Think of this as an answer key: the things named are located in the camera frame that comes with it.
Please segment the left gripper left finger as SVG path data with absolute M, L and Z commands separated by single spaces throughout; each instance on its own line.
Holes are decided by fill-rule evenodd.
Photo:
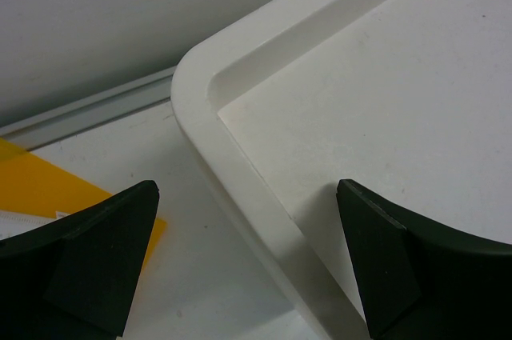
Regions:
M 159 189 L 142 181 L 1 241 L 3 339 L 123 336 L 149 247 Z

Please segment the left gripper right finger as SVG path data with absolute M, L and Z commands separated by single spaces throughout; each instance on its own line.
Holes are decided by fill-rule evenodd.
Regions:
M 509 339 L 511 246 L 396 205 L 351 179 L 338 210 L 372 339 Z

